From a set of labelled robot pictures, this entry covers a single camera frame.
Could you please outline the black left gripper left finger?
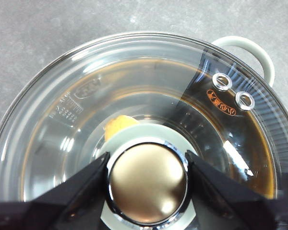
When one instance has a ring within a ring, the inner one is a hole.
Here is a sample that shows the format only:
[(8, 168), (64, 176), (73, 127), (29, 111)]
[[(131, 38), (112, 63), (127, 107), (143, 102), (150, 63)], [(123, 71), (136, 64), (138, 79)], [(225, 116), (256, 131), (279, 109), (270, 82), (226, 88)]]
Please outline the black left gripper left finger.
[(100, 218), (106, 193), (105, 152), (65, 182), (31, 201), (0, 202), (0, 230), (55, 230), (87, 211)]

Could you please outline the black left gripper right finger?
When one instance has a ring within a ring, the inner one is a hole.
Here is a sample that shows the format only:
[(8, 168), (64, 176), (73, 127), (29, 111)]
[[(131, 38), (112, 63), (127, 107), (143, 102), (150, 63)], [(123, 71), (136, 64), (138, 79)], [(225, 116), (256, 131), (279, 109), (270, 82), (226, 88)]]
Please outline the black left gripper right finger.
[(288, 198), (268, 199), (186, 151), (189, 191), (207, 230), (288, 230)]

